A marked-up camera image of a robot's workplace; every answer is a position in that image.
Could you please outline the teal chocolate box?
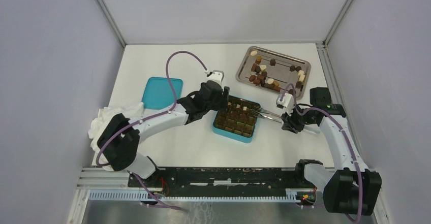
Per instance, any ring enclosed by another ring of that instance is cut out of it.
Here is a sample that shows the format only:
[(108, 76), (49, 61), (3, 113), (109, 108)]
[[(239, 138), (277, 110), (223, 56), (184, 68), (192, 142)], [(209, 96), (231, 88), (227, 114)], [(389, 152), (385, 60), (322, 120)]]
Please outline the teal chocolate box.
[(218, 111), (212, 123), (212, 131), (242, 143), (251, 143), (258, 121), (254, 112), (259, 103), (230, 95), (226, 110)]

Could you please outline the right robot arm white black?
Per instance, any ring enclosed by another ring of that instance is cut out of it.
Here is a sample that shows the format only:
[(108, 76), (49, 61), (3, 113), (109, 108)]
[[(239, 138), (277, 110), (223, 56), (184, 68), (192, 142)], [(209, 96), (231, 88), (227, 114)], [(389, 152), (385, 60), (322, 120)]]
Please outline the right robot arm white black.
[(310, 107), (297, 103), (293, 84), (279, 94), (276, 105), (284, 110), (282, 129), (298, 134), (306, 126), (317, 125), (324, 135), (332, 156), (334, 172), (318, 160), (302, 159), (293, 174), (299, 187), (311, 183), (322, 192), (323, 205), (330, 213), (345, 214), (352, 222), (370, 216), (379, 196), (382, 178), (371, 171), (360, 156), (348, 128), (347, 115), (340, 104), (334, 104), (327, 87), (310, 90)]

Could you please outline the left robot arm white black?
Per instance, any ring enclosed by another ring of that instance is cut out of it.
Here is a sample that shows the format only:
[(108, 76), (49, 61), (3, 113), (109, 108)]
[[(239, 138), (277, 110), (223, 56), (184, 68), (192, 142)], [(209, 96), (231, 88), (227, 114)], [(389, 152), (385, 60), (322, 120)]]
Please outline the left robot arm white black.
[(201, 83), (199, 90), (156, 114), (139, 119), (127, 118), (122, 113), (114, 115), (96, 137), (96, 164), (113, 171), (131, 172), (147, 187), (156, 186), (160, 180), (157, 165), (149, 156), (138, 153), (139, 144), (172, 127), (200, 120), (210, 110), (226, 110), (229, 92), (229, 87), (207, 81)]

